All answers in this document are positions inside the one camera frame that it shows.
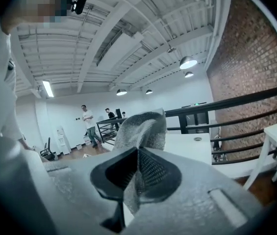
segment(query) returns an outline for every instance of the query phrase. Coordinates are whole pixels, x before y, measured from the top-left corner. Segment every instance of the ceiling light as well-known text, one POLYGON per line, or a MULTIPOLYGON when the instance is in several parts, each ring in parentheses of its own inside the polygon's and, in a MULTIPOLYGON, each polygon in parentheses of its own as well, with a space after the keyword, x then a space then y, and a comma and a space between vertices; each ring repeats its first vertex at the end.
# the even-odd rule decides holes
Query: ceiling light
POLYGON ((193 67, 196 64, 197 64, 196 60, 194 60, 192 57, 186 56, 186 57, 183 57, 182 60, 180 61, 179 68, 182 70, 188 69, 193 67))
POLYGON ((191 77, 191 76, 194 76, 194 74, 190 71, 185 74, 185 77, 191 77))
POLYGON ((126 93, 127 93, 127 91, 124 90, 124 89, 118 89, 118 91, 117 91, 117 95, 118 95, 118 96, 125 95, 126 93))
POLYGON ((53 93, 52 93, 52 90, 51 90, 50 82, 44 80, 44 81, 42 81, 42 83, 43 83, 43 85, 45 87, 45 90, 46 90, 46 92, 48 94, 48 97, 54 97, 53 93))

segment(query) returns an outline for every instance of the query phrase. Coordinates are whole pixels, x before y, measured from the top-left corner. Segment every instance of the person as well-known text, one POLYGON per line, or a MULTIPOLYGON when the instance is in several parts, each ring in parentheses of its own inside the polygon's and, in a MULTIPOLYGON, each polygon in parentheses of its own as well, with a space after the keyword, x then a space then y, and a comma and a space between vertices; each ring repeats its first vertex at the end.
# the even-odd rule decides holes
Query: person
POLYGON ((115 117, 114 113, 111 112, 109 108, 106 108, 106 109, 105 109, 105 112, 108 113, 109 118, 114 118, 114 117, 115 117))
POLYGON ((65 16, 68 0, 11 0, 10 5, 0 16, 0 80, 12 92, 14 108, 8 111, 6 120, 0 120, 0 134, 14 141, 19 141, 24 149, 31 150, 19 129, 16 121, 15 93, 16 72, 11 58, 10 33, 22 23, 50 23, 60 16, 65 16))
POLYGON ((82 120, 85 123, 89 139, 92 142, 93 147, 96 147, 98 144, 96 143, 95 139, 97 139, 99 142, 101 142, 101 139, 96 134, 96 123, 94 120, 93 113, 91 110, 88 110, 86 108, 86 105, 82 105, 81 109, 83 110, 82 120))

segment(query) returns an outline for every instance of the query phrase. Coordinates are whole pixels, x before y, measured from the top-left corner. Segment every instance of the metal railing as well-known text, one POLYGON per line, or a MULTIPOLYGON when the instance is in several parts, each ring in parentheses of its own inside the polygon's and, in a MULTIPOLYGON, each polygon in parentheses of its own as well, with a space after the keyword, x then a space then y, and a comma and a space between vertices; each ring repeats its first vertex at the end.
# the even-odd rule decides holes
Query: metal railing
MULTIPOLYGON (((186 121, 187 115, 198 114, 198 113, 207 113, 209 111, 226 109, 226 108, 230 108, 230 107, 234 107, 234 106, 239 106, 239 105, 244 105, 244 104, 248 104, 248 103, 252 103, 252 102, 261 101, 261 100, 264 100, 264 99, 267 99, 267 98, 270 98, 273 96, 277 96, 277 87, 273 88, 273 89, 256 92, 256 93, 252 93, 252 94, 248 94, 248 95, 238 96, 235 98, 221 100, 221 101, 213 102, 213 103, 209 103, 209 104, 166 111, 165 112, 166 118, 178 117, 179 124, 180 124, 179 127, 169 127, 169 128, 167 128, 167 130, 169 130, 169 131, 180 130, 182 134, 188 134, 188 130, 208 129, 208 128, 219 127, 219 126, 233 125, 233 124, 248 122, 248 121, 252 121, 255 119, 270 116, 272 114, 277 113, 277 109, 274 109, 274 110, 271 110, 271 111, 268 111, 265 113, 261 113, 261 114, 255 115, 255 116, 231 120, 231 121, 227 121, 227 122, 223 122, 223 123, 215 123, 215 124, 207 123, 205 125, 187 126, 187 121, 186 121)), ((113 130, 113 132, 116 133, 119 127, 115 127, 115 128, 105 128, 105 127, 107 127, 108 125, 111 125, 111 124, 118 124, 118 123, 121 124, 122 122, 124 122, 125 119, 126 118, 121 118, 121 119, 116 118, 116 119, 108 119, 108 120, 98 122, 97 125, 98 125, 98 129, 100 131, 102 140, 103 141, 104 140, 114 141, 114 139, 109 137, 109 135, 107 135, 106 132, 108 130, 113 130)), ((210 142, 242 139, 242 138, 251 137, 251 136, 254 136, 257 134, 261 134, 263 132, 264 132, 264 129, 260 129, 260 130, 256 130, 256 131, 252 131, 252 132, 248 132, 248 133, 243 133, 240 135, 235 135, 235 136, 230 136, 230 137, 221 137, 221 138, 217 138, 217 139, 210 139, 210 142)), ((257 144, 252 144, 252 145, 249 145, 246 147, 236 148, 236 149, 213 151, 212 155, 222 155, 222 154, 230 154, 230 153, 247 151, 247 150, 259 148, 262 145, 263 145, 263 143, 257 143, 257 144)), ((270 154, 276 155, 277 149, 270 151, 269 155, 270 154)), ((239 160, 213 162, 212 164, 213 165, 224 165, 224 164, 240 163, 240 162, 245 162, 245 161, 249 161, 249 160, 254 160, 257 158, 259 158, 259 155, 244 158, 244 159, 239 159, 239 160)))

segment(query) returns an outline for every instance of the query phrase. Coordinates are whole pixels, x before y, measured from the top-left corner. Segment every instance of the gray fabric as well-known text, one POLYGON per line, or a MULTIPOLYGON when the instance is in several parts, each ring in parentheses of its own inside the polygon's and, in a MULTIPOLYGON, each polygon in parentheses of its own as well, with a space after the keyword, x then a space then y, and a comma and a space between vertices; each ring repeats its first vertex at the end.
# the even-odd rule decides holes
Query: gray fabric
MULTIPOLYGON (((122 123, 112 151, 132 147, 163 150, 166 130, 166 118, 162 108, 131 116, 122 123)), ((142 182, 141 173, 137 170, 124 191, 124 203, 132 214, 139 209, 139 193, 135 189, 142 189, 142 182)))
POLYGON ((89 129, 87 129, 87 132, 88 132, 88 136, 89 136, 89 139, 91 140, 91 142, 93 143, 93 145, 96 145, 96 140, 95 138, 98 140, 98 141, 101 141, 101 139, 98 137, 98 135, 96 134, 96 128, 95 127, 91 127, 89 129))

